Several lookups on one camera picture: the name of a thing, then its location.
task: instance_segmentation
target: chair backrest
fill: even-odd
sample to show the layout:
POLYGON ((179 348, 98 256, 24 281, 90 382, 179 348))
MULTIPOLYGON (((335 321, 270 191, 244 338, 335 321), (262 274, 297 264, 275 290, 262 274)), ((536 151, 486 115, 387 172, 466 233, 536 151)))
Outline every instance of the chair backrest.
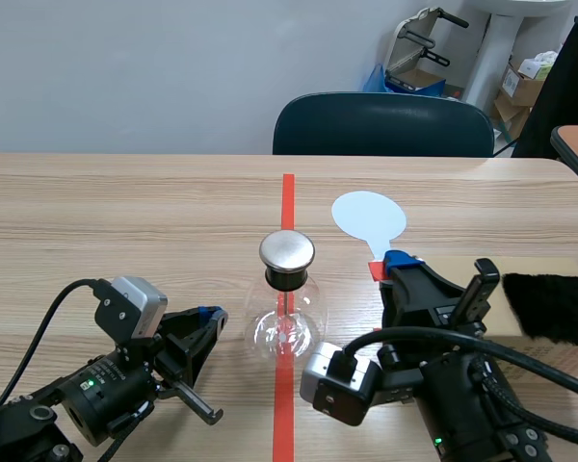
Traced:
POLYGON ((450 99, 398 93, 320 93, 278 117, 274 154, 492 157, 486 115, 450 99))

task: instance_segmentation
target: glass bottle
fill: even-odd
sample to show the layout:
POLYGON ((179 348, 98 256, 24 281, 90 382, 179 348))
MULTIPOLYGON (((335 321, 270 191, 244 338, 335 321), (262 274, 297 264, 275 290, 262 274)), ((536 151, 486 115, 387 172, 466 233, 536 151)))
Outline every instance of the glass bottle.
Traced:
POLYGON ((267 359, 307 358, 328 323, 319 287, 307 272, 315 246, 298 231, 281 230, 261 242, 259 257, 266 269, 246 299, 247 347, 267 359))

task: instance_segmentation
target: stainless steel lid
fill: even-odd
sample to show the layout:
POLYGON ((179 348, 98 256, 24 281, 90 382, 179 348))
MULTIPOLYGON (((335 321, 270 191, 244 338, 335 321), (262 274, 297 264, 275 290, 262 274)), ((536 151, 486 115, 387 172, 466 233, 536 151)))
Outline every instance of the stainless steel lid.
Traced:
POLYGON ((280 273, 306 270, 315 258, 315 245, 304 234, 283 229, 261 241, 259 257, 270 269, 280 273))

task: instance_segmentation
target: black bristles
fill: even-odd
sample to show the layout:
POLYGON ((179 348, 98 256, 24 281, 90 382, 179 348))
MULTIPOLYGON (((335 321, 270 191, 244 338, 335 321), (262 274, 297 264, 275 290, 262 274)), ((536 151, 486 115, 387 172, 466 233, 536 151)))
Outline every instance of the black bristles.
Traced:
POLYGON ((529 337, 578 345, 578 277, 506 274, 503 290, 529 337))

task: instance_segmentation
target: black cable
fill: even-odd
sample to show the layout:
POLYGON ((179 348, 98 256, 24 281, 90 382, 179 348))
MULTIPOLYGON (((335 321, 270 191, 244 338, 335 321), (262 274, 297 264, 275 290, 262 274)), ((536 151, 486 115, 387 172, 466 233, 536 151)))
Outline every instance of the black cable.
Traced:
POLYGON ((107 450, 103 453, 103 455, 100 456, 98 462, 109 462, 110 460, 112 460, 112 457, 116 455, 116 452, 118 452, 119 447, 122 446, 122 444, 124 444, 126 438, 128 438, 128 436, 133 432, 133 430, 137 428, 137 425, 139 425, 143 419, 145 419, 147 416, 150 415, 153 409, 154 406, 152 406, 152 403, 150 403, 141 416, 136 417, 133 422, 131 422, 126 428, 124 428, 118 434, 118 436, 116 436, 114 442, 107 448, 107 450))
POLYGON ((47 326, 49 325, 51 319, 56 314, 56 311, 58 310, 60 304, 63 301, 65 301, 65 298, 68 296, 68 294, 73 292, 78 287, 83 286, 93 287, 95 283, 96 283, 95 279, 80 279, 79 281, 75 281, 68 284, 66 287, 62 289, 62 291, 58 294, 58 296, 56 296, 53 303, 47 310, 45 317, 42 319, 42 322, 40 323, 39 329, 37 329, 37 333, 35 334, 34 339, 32 339, 30 346, 28 346, 26 354, 24 354, 23 358, 21 358, 21 362, 19 363, 19 366, 17 366, 17 369, 13 374, 13 377, 9 381, 7 387, 4 389, 4 392, 2 392, 2 395, 0 395, 0 406, 4 404, 5 401, 9 398, 9 396, 13 392, 13 389, 15 388, 15 385, 17 385, 17 382, 21 378, 21 375, 23 375, 24 371, 28 367, 28 363, 30 363, 32 356, 35 354, 35 351, 39 346, 40 339, 45 333, 45 330, 47 330, 47 326))
POLYGON ((501 387, 497 381, 486 372, 484 367, 483 359, 476 358, 471 362, 474 368, 484 375, 484 385, 488 391, 499 401, 506 409, 518 416, 520 419, 525 421, 536 428, 539 428, 546 433, 557 436, 564 440, 569 441, 578 445, 578 429, 571 426, 562 425, 560 423, 549 421, 542 416, 534 414, 528 411, 518 403, 515 398, 510 395, 503 387, 501 387))
POLYGON ((356 338, 346 345, 343 350, 346 355, 353 357, 359 349, 377 342, 405 342, 416 340, 443 342, 480 351, 481 353, 489 354, 495 358, 512 363, 519 368, 535 373, 578 394, 577 378, 572 377, 565 372, 551 368, 537 359, 533 359, 526 354, 519 353, 518 351, 514 351, 506 346, 463 335, 451 330, 435 329, 431 327, 386 327, 385 329, 370 332, 356 338))
POLYGON ((508 142, 505 146, 503 146, 497 152, 492 154, 492 157, 497 157, 499 154, 501 154, 503 151, 505 151, 508 147, 512 146, 513 144, 516 144, 517 142, 518 142, 518 138, 516 138, 514 141, 508 142))

